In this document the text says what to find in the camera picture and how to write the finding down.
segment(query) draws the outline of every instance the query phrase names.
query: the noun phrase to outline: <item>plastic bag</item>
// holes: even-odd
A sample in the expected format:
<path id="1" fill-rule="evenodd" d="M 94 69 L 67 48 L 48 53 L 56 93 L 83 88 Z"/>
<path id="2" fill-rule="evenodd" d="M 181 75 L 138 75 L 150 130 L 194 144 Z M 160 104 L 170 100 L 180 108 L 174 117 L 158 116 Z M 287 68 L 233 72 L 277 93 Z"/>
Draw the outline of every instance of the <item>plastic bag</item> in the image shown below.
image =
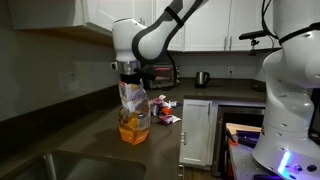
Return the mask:
<path id="1" fill-rule="evenodd" d="M 150 132 L 150 104 L 148 96 L 140 85 L 119 82 L 122 107 L 119 111 L 121 139 L 133 145 L 146 140 Z"/>

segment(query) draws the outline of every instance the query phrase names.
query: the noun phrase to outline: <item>kitchen sink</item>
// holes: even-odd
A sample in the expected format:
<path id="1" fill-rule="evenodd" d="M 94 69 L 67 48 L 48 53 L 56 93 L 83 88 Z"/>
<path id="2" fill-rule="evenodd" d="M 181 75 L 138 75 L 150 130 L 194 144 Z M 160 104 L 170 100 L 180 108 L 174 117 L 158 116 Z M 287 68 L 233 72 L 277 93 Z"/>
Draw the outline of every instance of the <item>kitchen sink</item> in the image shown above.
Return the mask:
<path id="1" fill-rule="evenodd" d="M 139 162 L 52 150 L 38 154 L 0 179 L 14 180 L 141 180 Z"/>

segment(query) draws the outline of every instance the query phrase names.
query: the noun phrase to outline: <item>cabinet door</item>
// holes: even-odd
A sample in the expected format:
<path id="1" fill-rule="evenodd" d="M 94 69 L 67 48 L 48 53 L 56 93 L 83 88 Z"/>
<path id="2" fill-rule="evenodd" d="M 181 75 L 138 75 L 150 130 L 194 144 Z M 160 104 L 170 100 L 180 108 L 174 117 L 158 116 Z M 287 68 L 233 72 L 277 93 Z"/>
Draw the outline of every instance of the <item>cabinet door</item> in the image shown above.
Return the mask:
<path id="1" fill-rule="evenodd" d="M 134 0 L 134 18 L 145 26 L 152 24 L 152 0 Z"/>
<path id="2" fill-rule="evenodd" d="M 163 13 L 164 9 L 170 5 L 172 0 L 155 0 L 155 20 L 157 20 Z M 184 28 L 183 26 L 176 35 L 171 39 L 168 50 L 172 51 L 184 51 Z"/>
<path id="3" fill-rule="evenodd" d="M 243 33 L 262 30 L 261 8 L 262 0 L 232 0 L 228 50 L 251 50 L 251 40 L 239 40 L 239 36 Z M 266 19 L 268 27 L 272 30 L 271 15 L 272 9 L 269 8 Z M 256 40 L 259 41 L 259 44 L 255 46 L 255 49 L 272 47 L 272 41 L 267 36 Z"/>
<path id="4" fill-rule="evenodd" d="M 229 25 L 231 0 L 210 0 L 186 23 L 186 51 L 223 51 Z"/>
<path id="5" fill-rule="evenodd" d="M 112 30 L 114 21 L 123 18 L 134 18 L 134 0 L 83 0 L 87 9 L 85 22 Z"/>
<path id="6" fill-rule="evenodd" d="M 184 100 L 180 163 L 205 166 L 211 101 Z"/>

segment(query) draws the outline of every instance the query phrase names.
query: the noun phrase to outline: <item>red object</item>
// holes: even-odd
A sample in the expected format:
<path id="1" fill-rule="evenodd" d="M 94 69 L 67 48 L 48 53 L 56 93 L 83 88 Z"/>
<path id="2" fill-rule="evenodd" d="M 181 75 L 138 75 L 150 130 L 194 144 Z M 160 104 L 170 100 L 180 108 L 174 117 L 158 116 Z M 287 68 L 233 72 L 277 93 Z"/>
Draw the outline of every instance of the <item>red object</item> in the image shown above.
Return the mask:
<path id="1" fill-rule="evenodd" d="M 168 107 L 164 107 L 164 108 L 161 109 L 161 112 L 162 112 L 164 115 L 168 116 L 168 115 L 170 115 L 170 114 L 172 113 L 172 110 L 169 109 Z"/>

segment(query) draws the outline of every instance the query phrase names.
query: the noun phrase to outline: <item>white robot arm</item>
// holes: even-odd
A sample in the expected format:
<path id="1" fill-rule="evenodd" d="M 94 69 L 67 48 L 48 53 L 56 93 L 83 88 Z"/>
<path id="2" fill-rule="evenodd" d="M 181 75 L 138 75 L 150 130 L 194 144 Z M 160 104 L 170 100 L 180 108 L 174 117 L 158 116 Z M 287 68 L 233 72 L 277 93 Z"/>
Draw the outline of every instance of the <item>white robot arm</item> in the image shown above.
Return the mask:
<path id="1" fill-rule="evenodd" d="M 173 0 L 147 28 L 133 19 L 115 22 L 117 62 L 112 67 L 119 71 L 121 80 L 139 84 L 139 61 L 157 61 L 178 29 L 207 1 Z M 314 106 L 306 89 L 320 87 L 320 1 L 269 2 L 273 3 L 273 29 L 282 50 L 264 61 L 267 106 L 263 131 L 252 155 L 284 179 L 320 179 L 320 147 L 308 138 Z"/>

